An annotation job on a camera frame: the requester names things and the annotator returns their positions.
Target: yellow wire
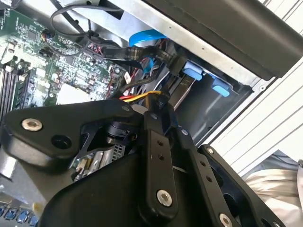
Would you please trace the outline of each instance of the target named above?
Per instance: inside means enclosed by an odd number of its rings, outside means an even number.
[[[133,101],[136,101],[136,100],[138,100],[140,98],[143,98],[143,97],[147,96],[148,94],[158,94],[158,95],[160,95],[161,92],[160,91],[149,91],[149,92],[143,93],[141,95],[138,95],[136,97],[125,99],[123,101],[125,101],[126,103],[133,102]]]

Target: blue port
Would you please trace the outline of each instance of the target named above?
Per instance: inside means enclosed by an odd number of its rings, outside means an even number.
[[[18,222],[18,223],[24,223],[24,222],[26,222],[27,219],[28,219],[28,215],[29,215],[29,212],[28,212],[28,211],[26,211],[26,210],[22,211],[22,212],[19,214],[18,218],[17,218],[17,222]]]
[[[38,219],[37,219],[36,215],[34,214],[28,223],[30,226],[35,226],[37,224],[37,222],[38,222]]]
[[[0,217],[4,214],[4,211],[5,211],[5,207],[1,206],[0,207]]]
[[[4,219],[13,220],[16,217],[16,214],[17,214],[16,209],[9,209],[8,212],[4,216]]]

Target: motherboard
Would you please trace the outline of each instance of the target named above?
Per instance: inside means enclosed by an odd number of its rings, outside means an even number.
[[[111,61],[86,51],[72,56],[81,46],[60,35],[48,43],[64,55],[53,52],[43,41],[46,29],[16,11],[0,17],[0,121],[14,109],[105,99],[123,78]]]

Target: blue plastic tab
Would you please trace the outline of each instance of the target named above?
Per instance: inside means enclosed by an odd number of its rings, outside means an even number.
[[[9,209],[8,212],[5,214],[4,219],[6,220],[13,220],[17,214],[16,209]]]
[[[34,215],[31,217],[31,219],[28,221],[29,226],[36,226],[37,222],[38,222],[38,219],[37,219],[37,217],[36,217],[35,214],[34,214]]]
[[[142,31],[133,34],[129,38],[129,46],[134,46],[137,43],[148,41],[148,40],[163,39],[163,38],[166,38],[166,36],[154,29]]]
[[[212,89],[218,92],[223,97],[228,97],[230,95],[229,92],[230,86],[218,78],[214,79],[214,82],[212,84]]]
[[[0,207],[0,217],[3,215],[4,211],[5,211],[5,206],[1,206]]]
[[[148,73],[154,65],[153,60],[151,58],[149,58],[149,59],[150,59],[150,62],[147,64],[146,68],[143,69],[143,73]]]
[[[186,75],[189,75],[190,77],[194,78],[195,80],[202,79],[203,69],[189,61],[186,62],[185,66],[183,68],[183,72]]]
[[[18,218],[17,218],[17,222],[18,223],[24,223],[24,222],[26,222],[27,219],[28,219],[28,216],[29,216],[29,212],[28,211],[26,211],[26,210],[22,211],[19,214]]]

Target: silver screw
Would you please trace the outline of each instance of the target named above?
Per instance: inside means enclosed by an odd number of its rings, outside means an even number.
[[[34,118],[27,118],[22,121],[22,127],[28,131],[39,131],[42,129],[42,123]]]
[[[165,207],[170,207],[172,205],[172,198],[170,194],[165,190],[159,190],[157,192],[157,199]]]
[[[210,153],[211,155],[213,155],[213,154],[214,154],[213,149],[211,149],[211,148],[206,148],[206,150],[207,150],[207,151],[208,151],[208,153]]]
[[[232,221],[226,214],[220,214],[219,219],[224,227],[232,227]]]
[[[275,227],[281,227],[278,223],[276,223],[275,221],[274,221],[274,225],[275,225]]]
[[[182,132],[184,135],[188,136],[188,132],[187,132],[185,129],[182,129],[181,132]]]
[[[259,91],[264,91],[266,89],[266,86],[262,85],[259,87]]]
[[[151,113],[151,117],[152,117],[153,119],[155,119],[155,120],[158,119],[157,115],[155,115],[154,113]]]
[[[122,106],[122,109],[124,109],[125,111],[129,111],[129,108],[125,105]]]

